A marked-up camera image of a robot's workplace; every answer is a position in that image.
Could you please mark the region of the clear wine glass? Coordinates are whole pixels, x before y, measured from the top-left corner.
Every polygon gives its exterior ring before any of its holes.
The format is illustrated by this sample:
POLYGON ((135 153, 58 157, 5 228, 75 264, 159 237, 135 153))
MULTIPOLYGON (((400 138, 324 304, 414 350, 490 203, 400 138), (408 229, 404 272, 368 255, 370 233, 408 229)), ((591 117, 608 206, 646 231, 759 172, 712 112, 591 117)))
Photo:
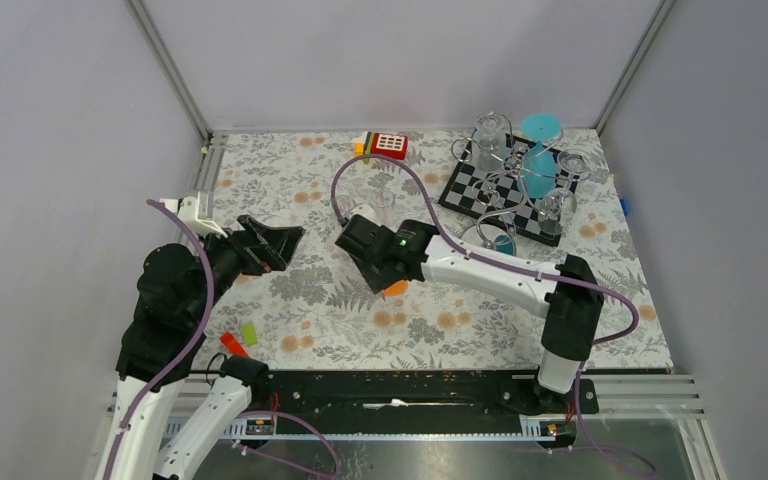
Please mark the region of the clear wine glass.
POLYGON ((339 210, 337 215, 339 225, 344 227, 348 223, 352 211, 357 206, 356 201, 352 196, 338 195, 333 201, 333 205, 339 210))
POLYGON ((501 170, 510 159, 509 119, 501 113, 487 112, 475 121, 471 136, 471 156, 477 170, 492 173, 501 170))
POLYGON ((583 152, 579 150, 561 152, 557 163, 561 172, 557 186, 536 203, 541 231, 553 236, 564 232, 577 210, 577 198, 572 188, 592 173, 583 152))

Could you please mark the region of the clear champagne flute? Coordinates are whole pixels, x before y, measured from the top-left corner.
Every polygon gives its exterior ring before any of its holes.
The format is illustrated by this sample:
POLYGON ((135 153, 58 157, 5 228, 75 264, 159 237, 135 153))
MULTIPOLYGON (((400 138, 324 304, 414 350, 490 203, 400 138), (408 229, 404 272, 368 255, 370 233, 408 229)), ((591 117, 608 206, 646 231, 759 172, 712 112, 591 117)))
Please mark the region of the clear champagne flute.
POLYGON ((389 188, 377 188, 371 191, 369 204, 381 225, 392 226, 394 220, 395 194, 389 188))

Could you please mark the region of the orange wine glass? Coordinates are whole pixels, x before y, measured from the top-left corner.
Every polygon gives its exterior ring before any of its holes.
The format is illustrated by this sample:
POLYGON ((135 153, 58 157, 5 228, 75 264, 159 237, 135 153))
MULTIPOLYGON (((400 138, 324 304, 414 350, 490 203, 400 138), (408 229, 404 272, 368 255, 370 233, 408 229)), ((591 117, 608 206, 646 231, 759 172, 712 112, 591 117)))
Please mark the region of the orange wine glass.
POLYGON ((409 287, 407 280, 400 280, 382 290, 382 293, 386 296, 399 296, 406 292, 409 287))

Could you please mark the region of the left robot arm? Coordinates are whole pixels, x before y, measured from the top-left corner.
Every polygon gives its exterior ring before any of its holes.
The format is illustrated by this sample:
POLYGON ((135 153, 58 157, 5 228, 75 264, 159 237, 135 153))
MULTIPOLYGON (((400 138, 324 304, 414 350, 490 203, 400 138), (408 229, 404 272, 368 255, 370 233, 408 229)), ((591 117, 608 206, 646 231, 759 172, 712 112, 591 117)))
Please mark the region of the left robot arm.
POLYGON ((269 401, 267 366, 233 355, 190 422, 161 443, 213 307, 237 277, 286 270, 305 233, 248 215, 239 217, 236 230, 181 213, 169 217, 189 242, 160 246, 144 261, 115 366, 116 402, 98 479, 188 479, 236 414, 269 401))

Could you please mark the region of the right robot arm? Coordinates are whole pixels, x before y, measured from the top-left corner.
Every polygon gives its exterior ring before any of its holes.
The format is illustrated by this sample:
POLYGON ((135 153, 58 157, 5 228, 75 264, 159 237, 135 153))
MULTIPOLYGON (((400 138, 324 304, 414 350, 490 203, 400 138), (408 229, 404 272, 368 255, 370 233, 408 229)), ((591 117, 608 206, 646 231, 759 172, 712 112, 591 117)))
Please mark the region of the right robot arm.
POLYGON ((590 357, 605 301, 584 259, 569 255, 558 264, 530 263, 453 239, 429 223, 406 220, 391 230, 360 214, 344 222, 335 244, 374 293, 399 282, 454 285, 543 319, 542 359, 523 411, 579 412, 575 377, 590 357))

